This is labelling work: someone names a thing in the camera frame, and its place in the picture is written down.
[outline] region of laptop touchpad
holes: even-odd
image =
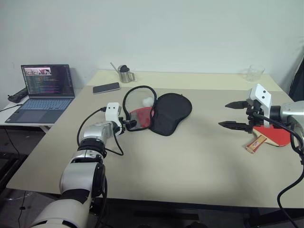
[[[37,123],[47,111],[25,111],[16,122]]]

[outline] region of blue laptop keyboard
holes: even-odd
[[[20,109],[29,110],[65,110],[72,100],[28,100]]]

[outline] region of clear plastic cup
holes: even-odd
[[[249,82],[255,82],[261,78],[261,75],[265,71],[265,67],[261,65],[251,65],[248,69],[245,79]]]

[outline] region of stainless steel cup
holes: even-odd
[[[119,78],[122,83],[129,83],[135,81],[135,74],[130,72],[130,69],[126,65],[118,67]]]

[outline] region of smartphone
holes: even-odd
[[[99,86],[94,86],[93,87],[93,94],[100,94],[100,93],[105,93],[109,91],[114,91],[120,89],[119,83],[111,83],[111,84],[106,84],[106,85],[99,85]]]

